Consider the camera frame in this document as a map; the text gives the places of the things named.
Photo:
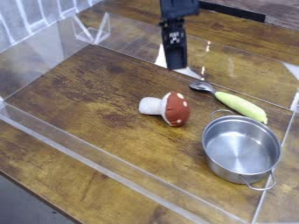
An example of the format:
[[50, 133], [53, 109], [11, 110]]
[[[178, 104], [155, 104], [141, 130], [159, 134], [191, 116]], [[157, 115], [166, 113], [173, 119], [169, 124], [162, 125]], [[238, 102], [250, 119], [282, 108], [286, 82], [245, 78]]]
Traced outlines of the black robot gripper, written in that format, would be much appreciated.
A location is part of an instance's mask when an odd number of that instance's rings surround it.
[[182, 17], [198, 15], [199, 11], [199, 0], [161, 0], [162, 18], [171, 19], [161, 23], [166, 64], [170, 70], [187, 67], [187, 37]]

